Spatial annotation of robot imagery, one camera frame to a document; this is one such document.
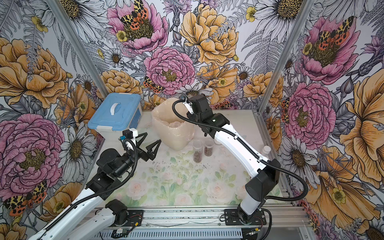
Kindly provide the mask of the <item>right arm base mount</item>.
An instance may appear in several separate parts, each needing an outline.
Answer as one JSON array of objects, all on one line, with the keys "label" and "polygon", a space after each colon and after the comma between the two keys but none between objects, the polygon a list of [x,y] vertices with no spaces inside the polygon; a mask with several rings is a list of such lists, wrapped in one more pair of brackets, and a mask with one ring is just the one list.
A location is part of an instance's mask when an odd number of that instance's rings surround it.
[{"label": "right arm base mount", "polygon": [[263,211],[256,210],[252,215],[247,215],[239,209],[224,209],[222,220],[226,226],[264,226],[267,224]]}]

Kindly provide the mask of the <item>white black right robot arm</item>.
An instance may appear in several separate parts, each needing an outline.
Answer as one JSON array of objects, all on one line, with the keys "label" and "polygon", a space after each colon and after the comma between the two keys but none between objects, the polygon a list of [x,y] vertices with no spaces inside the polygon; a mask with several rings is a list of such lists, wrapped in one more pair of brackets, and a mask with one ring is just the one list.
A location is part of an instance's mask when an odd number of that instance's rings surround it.
[{"label": "white black right robot arm", "polygon": [[213,113],[206,96],[197,95],[190,99],[187,116],[196,122],[205,135],[226,147],[251,177],[245,184],[246,196],[238,206],[239,218],[247,224],[256,212],[261,211],[268,194],[278,185],[280,163],[277,160],[270,161],[256,151],[224,115]]}]

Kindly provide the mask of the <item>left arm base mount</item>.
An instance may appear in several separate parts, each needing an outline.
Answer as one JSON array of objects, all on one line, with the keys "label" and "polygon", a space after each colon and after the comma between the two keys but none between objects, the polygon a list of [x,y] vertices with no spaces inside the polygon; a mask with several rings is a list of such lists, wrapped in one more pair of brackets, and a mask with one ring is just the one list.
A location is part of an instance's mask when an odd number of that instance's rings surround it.
[{"label": "left arm base mount", "polygon": [[143,210],[123,210],[112,213],[112,224],[110,227],[133,228],[140,227],[143,220]]}]

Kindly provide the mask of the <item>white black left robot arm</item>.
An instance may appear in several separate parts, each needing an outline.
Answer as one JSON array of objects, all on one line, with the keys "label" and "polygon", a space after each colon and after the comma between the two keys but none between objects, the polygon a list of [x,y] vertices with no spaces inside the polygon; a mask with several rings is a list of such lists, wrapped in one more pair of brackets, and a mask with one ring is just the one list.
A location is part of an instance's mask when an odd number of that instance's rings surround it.
[{"label": "white black left robot arm", "polygon": [[86,187],[58,216],[42,230],[31,236],[32,240],[89,240],[110,226],[124,226],[132,220],[127,206],[119,200],[106,204],[95,216],[82,223],[82,220],[104,202],[115,190],[126,184],[134,175],[139,160],[154,160],[162,143],[157,140],[145,150],[140,148],[147,133],[136,130],[123,131],[119,141],[124,149],[120,154],[116,149],[105,149],[96,164],[96,174],[86,183]]}]

